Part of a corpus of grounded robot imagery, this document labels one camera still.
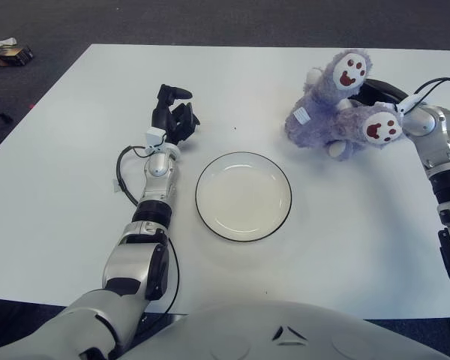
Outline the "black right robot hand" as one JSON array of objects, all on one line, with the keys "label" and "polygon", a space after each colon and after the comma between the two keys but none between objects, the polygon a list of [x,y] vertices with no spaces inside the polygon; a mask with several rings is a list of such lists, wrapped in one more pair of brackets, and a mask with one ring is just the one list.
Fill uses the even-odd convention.
[{"label": "black right robot hand", "polygon": [[408,94],[399,88],[378,79],[366,79],[358,93],[349,97],[356,106],[383,105],[394,111],[398,104],[408,97]]}]

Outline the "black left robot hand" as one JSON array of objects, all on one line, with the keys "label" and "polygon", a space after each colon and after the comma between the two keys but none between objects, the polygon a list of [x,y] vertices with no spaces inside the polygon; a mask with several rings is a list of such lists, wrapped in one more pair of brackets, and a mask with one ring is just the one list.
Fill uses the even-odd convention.
[{"label": "black left robot hand", "polygon": [[191,102],[180,103],[176,108],[171,106],[177,100],[189,100],[192,93],[186,89],[162,84],[157,94],[157,106],[153,110],[151,126],[164,130],[166,143],[178,145],[185,141],[200,125],[195,116]]}]

